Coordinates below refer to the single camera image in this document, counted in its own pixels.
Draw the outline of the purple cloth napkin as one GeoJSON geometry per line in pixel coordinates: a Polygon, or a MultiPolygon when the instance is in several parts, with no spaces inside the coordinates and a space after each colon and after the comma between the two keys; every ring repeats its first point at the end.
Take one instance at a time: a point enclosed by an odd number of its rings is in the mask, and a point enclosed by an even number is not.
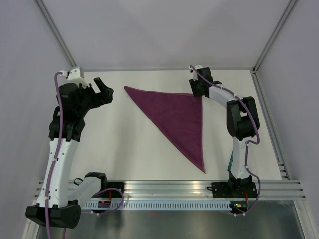
{"type": "Polygon", "coordinates": [[[124,90],[159,131],[203,173],[203,102],[191,93],[124,90]]]}

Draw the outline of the green handled knife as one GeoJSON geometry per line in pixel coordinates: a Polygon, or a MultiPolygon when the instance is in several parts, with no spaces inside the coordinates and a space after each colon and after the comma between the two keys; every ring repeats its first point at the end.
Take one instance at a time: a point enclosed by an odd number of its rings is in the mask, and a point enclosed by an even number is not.
{"type": "Polygon", "coordinates": [[[231,167],[232,167],[232,164],[233,164],[233,158],[234,158],[234,152],[232,151],[231,156],[230,156],[230,160],[229,160],[229,164],[228,164],[228,168],[227,168],[228,172],[231,171],[231,167]]]}

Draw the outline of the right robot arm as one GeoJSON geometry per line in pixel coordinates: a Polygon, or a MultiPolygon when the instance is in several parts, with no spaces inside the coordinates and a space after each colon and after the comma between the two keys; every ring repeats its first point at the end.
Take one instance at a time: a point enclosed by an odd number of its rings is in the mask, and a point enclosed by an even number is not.
{"type": "Polygon", "coordinates": [[[220,81],[213,80],[208,67],[190,65],[189,70],[193,73],[193,78],[189,80],[193,95],[205,96],[226,108],[226,127],[233,139],[227,190],[230,195],[238,197],[254,185],[254,176],[249,170],[249,147],[260,143],[255,99],[252,96],[241,97],[220,81]]]}

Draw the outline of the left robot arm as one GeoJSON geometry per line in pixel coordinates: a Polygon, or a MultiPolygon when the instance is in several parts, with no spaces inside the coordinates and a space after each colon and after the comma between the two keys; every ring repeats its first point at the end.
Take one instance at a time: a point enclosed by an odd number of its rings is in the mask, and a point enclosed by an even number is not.
{"type": "Polygon", "coordinates": [[[90,109],[108,104],[113,99],[113,89],[94,78],[99,92],[91,85],[66,83],[58,87],[58,106],[49,126],[50,155],[45,179],[35,205],[28,206],[28,219],[49,228],[73,229],[77,226],[81,209],[91,197],[104,197],[109,185],[104,173],[89,172],[72,193],[68,183],[72,161],[85,127],[84,117],[90,109]]]}

